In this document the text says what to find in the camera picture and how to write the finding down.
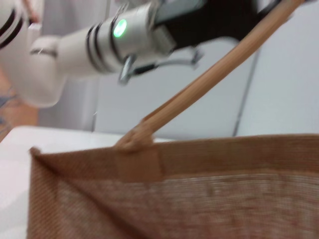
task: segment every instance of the bag handle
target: bag handle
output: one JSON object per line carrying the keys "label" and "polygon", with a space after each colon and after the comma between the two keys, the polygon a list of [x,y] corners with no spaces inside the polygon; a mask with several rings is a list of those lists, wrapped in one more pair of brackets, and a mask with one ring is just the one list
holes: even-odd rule
{"label": "bag handle", "polygon": [[135,151],[151,145],[154,132],[194,104],[241,65],[287,21],[303,2],[304,0],[282,0],[235,48],[177,95],[146,116],[120,139],[116,147]]}

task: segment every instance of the green led light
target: green led light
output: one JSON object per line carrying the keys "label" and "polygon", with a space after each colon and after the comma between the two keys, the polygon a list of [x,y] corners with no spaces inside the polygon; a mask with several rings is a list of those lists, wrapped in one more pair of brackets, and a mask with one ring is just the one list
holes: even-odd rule
{"label": "green led light", "polygon": [[126,26],[127,26],[127,22],[125,19],[122,19],[119,21],[119,23],[117,24],[117,26],[115,27],[114,29],[114,36],[115,37],[120,37],[123,35],[125,29],[126,29]]}

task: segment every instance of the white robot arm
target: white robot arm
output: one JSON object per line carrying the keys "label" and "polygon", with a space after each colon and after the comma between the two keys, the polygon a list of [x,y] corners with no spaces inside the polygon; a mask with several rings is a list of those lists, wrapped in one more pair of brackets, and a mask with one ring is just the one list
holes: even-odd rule
{"label": "white robot arm", "polygon": [[[281,0],[261,12],[255,0],[155,1],[64,37],[42,36],[32,45],[21,12],[0,0],[0,65],[20,97],[36,107],[58,102],[67,76],[120,72],[133,75],[156,69],[175,50],[222,36],[243,39]],[[195,64],[189,61],[166,62]]]}

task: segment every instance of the jute bag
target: jute bag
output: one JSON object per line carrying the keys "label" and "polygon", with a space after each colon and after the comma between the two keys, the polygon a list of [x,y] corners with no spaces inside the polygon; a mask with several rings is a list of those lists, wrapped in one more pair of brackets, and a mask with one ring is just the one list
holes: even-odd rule
{"label": "jute bag", "polygon": [[301,3],[283,0],[114,147],[59,154],[32,149],[28,239],[318,239],[319,136],[152,140]]}

